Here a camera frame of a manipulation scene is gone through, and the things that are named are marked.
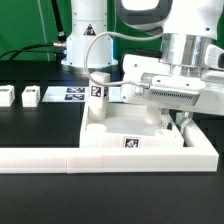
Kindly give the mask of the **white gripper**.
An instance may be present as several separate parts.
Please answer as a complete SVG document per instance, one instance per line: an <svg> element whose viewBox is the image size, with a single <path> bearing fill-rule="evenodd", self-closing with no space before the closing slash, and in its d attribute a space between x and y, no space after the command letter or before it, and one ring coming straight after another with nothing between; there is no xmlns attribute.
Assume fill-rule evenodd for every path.
<svg viewBox="0 0 224 224"><path fill-rule="evenodd" d="M170 74L158 58L126 54L121 99L125 103L180 110L175 124L180 132L193 113L224 116L224 71L204 69L198 77Z"/></svg>

